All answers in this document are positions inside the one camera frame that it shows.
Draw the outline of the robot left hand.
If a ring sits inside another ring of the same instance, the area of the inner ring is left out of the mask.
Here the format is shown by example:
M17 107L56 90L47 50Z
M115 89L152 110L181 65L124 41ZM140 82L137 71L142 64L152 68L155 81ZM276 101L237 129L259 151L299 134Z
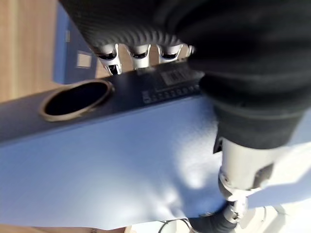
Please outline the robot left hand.
M191 218L195 233L228 233L263 187L311 106L311 3L308 0L156 0L138 13L151 28L194 46L189 66L218 120L218 184L227 205Z

